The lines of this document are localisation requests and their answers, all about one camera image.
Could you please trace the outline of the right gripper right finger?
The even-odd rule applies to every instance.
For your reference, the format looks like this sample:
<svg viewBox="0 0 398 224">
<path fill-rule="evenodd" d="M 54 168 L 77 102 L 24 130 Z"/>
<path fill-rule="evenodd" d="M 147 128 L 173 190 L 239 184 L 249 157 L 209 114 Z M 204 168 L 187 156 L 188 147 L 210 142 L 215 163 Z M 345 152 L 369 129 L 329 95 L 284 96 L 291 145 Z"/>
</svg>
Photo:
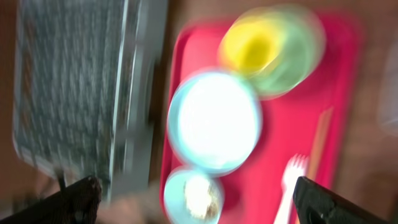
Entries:
<svg viewBox="0 0 398 224">
<path fill-rule="evenodd" d="M 307 177 L 297 179 L 293 201 L 300 224 L 388 224 Z"/>
</svg>

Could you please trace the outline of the leftover rice with scraps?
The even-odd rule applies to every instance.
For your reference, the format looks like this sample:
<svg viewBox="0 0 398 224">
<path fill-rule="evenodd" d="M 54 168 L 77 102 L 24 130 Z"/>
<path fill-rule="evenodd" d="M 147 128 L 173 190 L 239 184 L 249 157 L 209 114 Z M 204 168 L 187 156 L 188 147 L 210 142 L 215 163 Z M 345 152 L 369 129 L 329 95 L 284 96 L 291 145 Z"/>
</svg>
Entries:
<svg viewBox="0 0 398 224">
<path fill-rule="evenodd" d="M 217 188 L 206 178 L 195 176 L 184 185 L 185 207 L 199 220 L 211 220 L 219 212 Z"/>
</svg>

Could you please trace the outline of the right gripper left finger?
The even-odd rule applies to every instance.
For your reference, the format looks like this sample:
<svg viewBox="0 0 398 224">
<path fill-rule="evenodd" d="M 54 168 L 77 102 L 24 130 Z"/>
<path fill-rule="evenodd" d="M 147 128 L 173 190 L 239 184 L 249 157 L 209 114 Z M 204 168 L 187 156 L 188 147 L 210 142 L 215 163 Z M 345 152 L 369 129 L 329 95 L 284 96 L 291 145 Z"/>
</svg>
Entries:
<svg viewBox="0 0 398 224">
<path fill-rule="evenodd" d="M 100 180 L 92 175 L 1 220 L 1 224 L 95 224 L 101 202 Z"/>
</svg>

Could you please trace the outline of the small light blue bowl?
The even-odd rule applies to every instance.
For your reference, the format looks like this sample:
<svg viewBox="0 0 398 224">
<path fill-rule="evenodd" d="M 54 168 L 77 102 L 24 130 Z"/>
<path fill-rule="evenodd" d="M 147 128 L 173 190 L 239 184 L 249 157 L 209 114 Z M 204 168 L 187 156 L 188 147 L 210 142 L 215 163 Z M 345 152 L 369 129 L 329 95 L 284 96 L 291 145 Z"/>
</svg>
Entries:
<svg viewBox="0 0 398 224">
<path fill-rule="evenodd" d="M 195 176 L 208 179 L 217 188 L 216 191 L 218 192 L 218 203 L 220 208 L 217 216 L 211 220 L 193 218 L 185 207 L 184 185 L 188 179 Z M 168 176 L 163 196 L 165 212 L 170 222 L 176 224 L 217 224 L 224 204 L 224 190 L 218 179 L 213 179 L 200 170 L 184 166 L 174 169 Z"/>
</svg>

